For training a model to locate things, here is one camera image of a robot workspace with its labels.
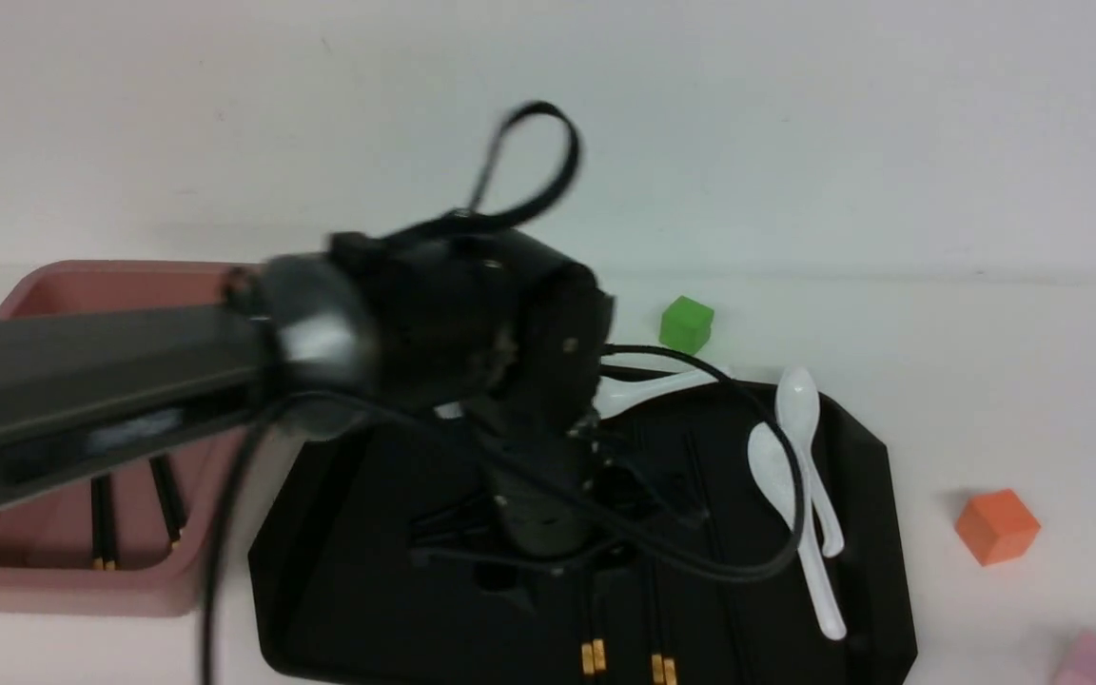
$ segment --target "white wall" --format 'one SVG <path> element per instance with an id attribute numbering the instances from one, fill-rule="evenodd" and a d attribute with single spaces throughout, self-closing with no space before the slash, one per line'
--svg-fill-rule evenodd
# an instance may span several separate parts
<path id="1" fill-rule="evenodd" d="M 400 228 L 530 98 L 587 139 L 532 230 L 605 269 L 1096 282 L 1080 0 L 0 0 L 0 263 Z"/>

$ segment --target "green cube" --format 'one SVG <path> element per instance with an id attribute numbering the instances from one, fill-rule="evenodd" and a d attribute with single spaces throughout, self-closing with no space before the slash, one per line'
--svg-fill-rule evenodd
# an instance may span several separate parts
<path id="1" fill-rule="evenodd" d="M 662 312 L 658 342 L 670 349 L 695 355 L 712 333 L 712 309 L 695 299 L 678 298 Z"/>

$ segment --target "orange cube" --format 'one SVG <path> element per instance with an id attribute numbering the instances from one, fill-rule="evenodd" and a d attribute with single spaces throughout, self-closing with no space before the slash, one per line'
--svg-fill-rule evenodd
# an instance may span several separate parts
<path id="1" fill-rule="evenodd" d="M 1017 559 L 1030 549 L 1040 528 L 1039 520 L 1013 489 L 974 495 L 956 525 L 958 537 L 980 566 Z"/>

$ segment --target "cable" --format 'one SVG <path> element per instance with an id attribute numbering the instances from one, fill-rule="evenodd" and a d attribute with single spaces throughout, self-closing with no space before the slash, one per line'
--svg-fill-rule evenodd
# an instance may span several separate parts
<path id="1" fill-rule="evenodd" d="M 730 387 L 731 389 L 734 389 L 737 393 L 742 395 L 743 398 L 749 399 L 750 402 L 752 402 L 752 407 L 756 409 L 756 412 L 761 413 L 761 418 L 765 418 L 766 424 L 773 429 L 774 434 L 776 434 L 780 439 L 780 444 L 783 444 L 784 449 L 789 457 L 790 476 L 792 477 L 792 480 L 795 480 L 795 503 L 797 507 L 795 529 L 792 529 L 789 540 L 783 549 L 774 556 L 773 559 L 766 563 L 743 567 L 715 562 L 712 559 L 706 559 L 705 557 L 692 553 L 692 551 L 684 550 L 682 547 L 675 546 L 673 543 L 665 540 L 665 538 L 659 537 L 659 535 L 649 533 L 648 529 L 642 528 L 639 524 L 625 520 L 625 517 L 617 515 L 617 513 L 609 511 L 597 502 L 582 498 L 582 495 L 579 495 L 564 487 L 553 484 L 552 481 L 539 477 L 535 472 L 527 471 L 527 469 L 522 465 L 518 465 L 516 460 L 510 459 L 501 454 L 496 454 L 496 452 L 476 450 L 473 445 L 463 442 L 463 439 L 454 436 L 452 433 L 445 432 L 443 426 L 437 423 L 431 423 L 422 418 L 401 412 L 399 409 L 384 407 L 384 404 L 379 404 L 378 402 L 375 402 L 375 400 L 359 398 L 359 396 L 344 393 L 343 391 L 301 391 L 301 393 L 287 395 L 285 398 L 274 400 L 274 402 L 266 404 L 252 424 L 249 425 L 248 433 L 244 434 L 242 443 L 240 443 L 239 450 L 236 452 L 235 461 L 231 464 L 229 471 L 227 471 L 227 478 L 225 484 L 222 484 L 221 494 L 219 494 L 216 507 L 214 507 L 214 516 L 210 517 L 209 535 L 207 538 L 208 550 L 207 559 L 205 559 L 204 576 L 205 589 L 204 594 L 202 594 L 199 650 L 199 671 L 202 684 L 213 685 L 214 624 L 216 624 L 216 621 L 214 621 L 214 612 L 217 608 L 218 579 L 221 574 L 222 551 L 225 551 L 227 534 L 230 532 L 230 523 L 232 517 L 235 517 L 235 504 L 239 500 L 243 482 L 243 473 L 248 471 L 249 465 L 251 465 L 252 459 L 255 458 L 258 448 L 260 448 L 261 442 L 264 439 L 271 425 L 278 421 L 279 418 L 282 418 L 286 412 L 290 411 L 292 408 L 295 408 L 296 404 L 306 402 L 306 400 L 332 400 L 332 402 L 342 404 L 346 408 L 361 409 L 361 411 L 369 412 L 380 421 L 399 424 L 404 426 L 404 429 L 412 430 L 414 433 L 422 434 L 423 437 L 434 439 L 435 443 L 439 443 L 439 445 L 447 448 L 447 450 L 454 452 L 456 456 L 460 456 L 465 459 L 481 460 L 481 463 L 487 464 L 490 468 L 496 469 L 496 471 L 509 473 L 509 476 L 513 476 L 515 478 L 521 478 L 522 480 L 529 482 L 529 484 L 535 487 L 536 490 L 540 490 L 543 493 L 549 494 L 551 498 L 569 504 L 570 507 L 573 507 L 573 510 L 580 512 L 582 515 L 590 517 L 590 520 L 595 522 L 595 524 L 617 534 L 619 537 L 625 538 L 628 543 L 639 547 L 639 549 L 648 551 L 648 553 L 651 553 L 657 560 L 660 560 L 660 562 L 673 566 L 674 568 L 680 569 L 680 571 L 693 573 L 693 575 L 706 578 L 706 580 L 710 581 L 749 582 L 766 580 L 766 578 L 773 576 L 783 571 L 784 568 L 788 567 L 797 555 L 797 546 L 801 540 L 801 530 L 803 529 L 803 521 L 799 521 L 804 516 L 804 503 L 800 502 L 801 468 L 799 460 L 797 460 L 797 454 L 792 450 L 789 439 L 784 437 L 784 433 L 779 429 L 779 425 L 775 424 L 775 421 L 770 420 L 770 416 L 767 416 L 767 410 L 758 402 L 755 396 L 751 395 L 743 386 L 740 386 L 734 378 L 730 378 L 718 368 L 712 367 L 711 364 L 706 364 L 703 361 L 695 359 L 689 355 L 683 355 L 682 352 L 639 345 L 608 345 L 604 347 L 604 351 L 606 354 L 612 355 L 658 355 L 678 359 L 684 364 L 695 365 L 696 368 L 709 373 L 710 376 L 717 378 L 722 386 Z"/>
<path id="2" fill-rule="evenodd" d="M 501 142 L 505 139 L 505 134 L 526 119 L 540 116 L 557 119 L 566 127 L 566 159 L 557 169 L 557 175 L 553 175 L 543 190 L 536 192 L 521 205 L 496 214 L 480 213 L 479 208 L 484 199 L 484 192 L 488 191 L 488 182 L 490 182 L 493 170 L 496 168 L 496 160 L 501 156 Z M 552 208 L 552 205 L 556 205 L 562 195 L 566 195 L 570 185 L 573 185 L 573 180 L 578 176 L 578 169 L 581 164 L 582 138 L 573 122 L 555 104 L 544 103 L 544 101 L 532 101 L 532 103 L 523 104 L 505 117 L 488 144 L 484 165 L 476 179 L 468 206 L 396 231 L 396 233 L 384 238 L 384 243 L 392 250 L 401 250 L 425 240 L 442 240 L 460 237 L 460 235 L 494 235 L 517 228 Z"/>
<path id="3" fill-rule="evenodd" d="M 797 547 L 801 543 L 801 526 L 804 525 L 806 517 L 803 481 L 801 480 L 803 472 L 801 472 L 801 463 L 797 460 L 797 452 L 792 448 L 791 439 L 784 434 L 780 424 L 775 421 L 773 413 L 768 412 L 768 409 L 764 407 L 764 402 L 761 402 L 761 399 L 747 390 L 742 383 L 727 376 L 724 372 L 715 367 L 715 365 L 705 363 L 703 359 L 697 359 L 686 354 L 686 352 L 671 350 L 670 347 L 655 347 L 653 345 L 613 345 L 613 343 L 606 343 L 603 346 L 603 355 L 649 355 L 680 361 L 680 363 L 692 365 L 692 367 L 708 373 L 709 376 L 718 379 L 720 386 L 733 390 L 739 396 L 742 396 L 744 400 L 747 400 L 747 403 L 752 404 L 752 409 L 758 415 L 758 420 L 767 424 L 769 430 L 773 430 L 773 435 L 778 439 L 780 446 L 784 448 L 784 454 L 789 459 L 789 478 L 792 480 L 792 534 L 789 537 L 789 541 L 784 546 L 784 551 L 775 556 L 774 560 L 779 559 L 780 556 L 786 553 L 791 559 L 797 553 Z"/>

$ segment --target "black strap loop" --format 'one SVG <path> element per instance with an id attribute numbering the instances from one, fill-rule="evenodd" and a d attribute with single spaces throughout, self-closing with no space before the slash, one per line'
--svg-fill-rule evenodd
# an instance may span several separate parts
<path id="1" fill-rule="evenodd" d="M 535 116 L 552 117 L 561 122 L 562 125 L 566 125 L 566 160 L 561 163 L 560 169 L 557 170 L 557 175 L 543 191 L 537 192 L 526 203 L 509 208 L 504 213 L 479 213 L 480 204 L 484 199 L 484 192 L 488 191 L 488 182 L 490 182 L 493 170 L 496 168 L 496 160 L 501 156 L 501 144 L 505 139 L 505 135 L 514 126 L 521 125 L 524 121 Z M 501 123 L 499 129 L 496 129 L 496 134 L 493 134 L 490 144 L 488 144 L 487 159 L 484 159 L 484 165 L 479 173 L 479 178 L 476 179 L 476 187 L 472 191 L 468 208 L 456 209 L 456 212 L 447 213 L 434 220 L 410 226 L 398 233 L 389 235 L 385 239 L 385 242 L 390 248 L 400 249 L 412 246 L 415 242 L 421 242 L 422 240 L 447 238 L 452 235 L 499 233 L 501 230 L 510 230 L 522 226 L 526 221 L 534 220 L 539 214 L 548 212 L 552 205 L 556 205 L 561 199 L 562 195 L 566 195 L 569 186 L 573 185 L 573 179 L 578 175 L 578 168 L 581 161 L 582 139 L 578 134 L 578 128 L 574 128 L 573 122 L 569 121 L 569 117 L 557 105 L 544 103 L 544 101 L 523 104 L 522 107 L 510 113 L 505 121 Z"/>

